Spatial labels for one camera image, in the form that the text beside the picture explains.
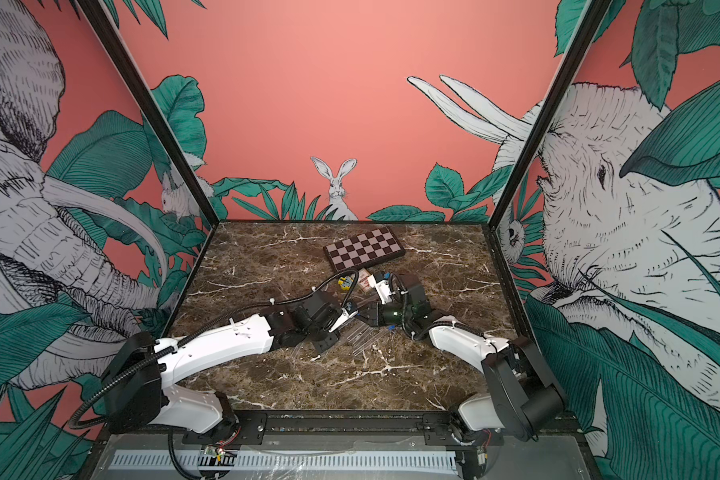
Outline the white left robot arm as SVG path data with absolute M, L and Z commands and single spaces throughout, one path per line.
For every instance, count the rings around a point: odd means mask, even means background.
M 127 339 L 105 369 L 105 417 L 113 434 L 149 425 L 186 431 L 190 443 L 224 442 L 240 429 L 227 397 L 180 386 L 187 377 L 242 357 L 291 348 L 308 340 L 323 352 L 356 313 L 349 300 L 315 291 L 299 302 L 266 305 L 253 315 L 196 338 L 156 339 L 148 332 Z

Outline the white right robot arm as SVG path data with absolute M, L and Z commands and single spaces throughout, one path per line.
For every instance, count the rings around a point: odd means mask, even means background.
M 375 274 L 359 285 L 370 297 L 352 312 L 366 324 L 394 326 L 412 341 L 428 343 L 483 374 L 487 392 L 451 410 L 448 431 L 455 443 L 487 445 L 500 433 L 533 440 L 566 410 L 568 396 L 530 338 L 495 336 L 432 307 L 414 275 Z

